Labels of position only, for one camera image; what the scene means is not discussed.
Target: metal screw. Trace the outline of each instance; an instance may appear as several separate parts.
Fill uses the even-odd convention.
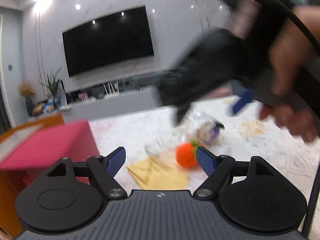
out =
[[[112,197],[121,197],[124,194],[124,190],[120,188],[113,188],[109,191],[109,195]]]
[[[206,189],[206,188],[201,188],[199,190],[197,190],[196,194],[199,196],[199,197],[209,197],[211,195],[211,190],[209,189]]]

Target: ridged gray surface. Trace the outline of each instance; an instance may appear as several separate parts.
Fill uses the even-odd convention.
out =
[[[211,202],[189,191],[135,190],[125,200],[110,202],[90,225],[62,235],[24,231],[18,240],[303,240],[297,231],[257,236],[226,222]]]

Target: black tv screen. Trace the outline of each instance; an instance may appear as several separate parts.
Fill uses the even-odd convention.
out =
[[[94,19],[62,36],[69,76],[154,55],[145,6]]]

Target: orange ball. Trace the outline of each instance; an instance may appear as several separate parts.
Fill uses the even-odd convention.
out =
[[[191,143],[180,144],[176,149],[176,160],[184,168],[192,168],[198,165],[196,157],[193,154],[194,147]]]

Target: circular mount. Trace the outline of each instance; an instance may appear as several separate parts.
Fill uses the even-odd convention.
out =
[[[289,182],[270,176],[245,179],[226,187],[219,208],[232,223],[255,233],[280,234],[297,229],[306,200]]]
[[[211,195],[211,190],[209,189],[206,189],[206,188],[201,188],[201,189],[198,189],[196,194],[199,196],[199,197],[209,197]]]
[[[124,190],[120,188],[114,188],[109,191],[109,195],[112,197],[121,197],[124,194]]]
[[[61,233],[92,221],[103,208],[101,194],[75,177],[43,176],[16,198],[21,224],[31,231]]]

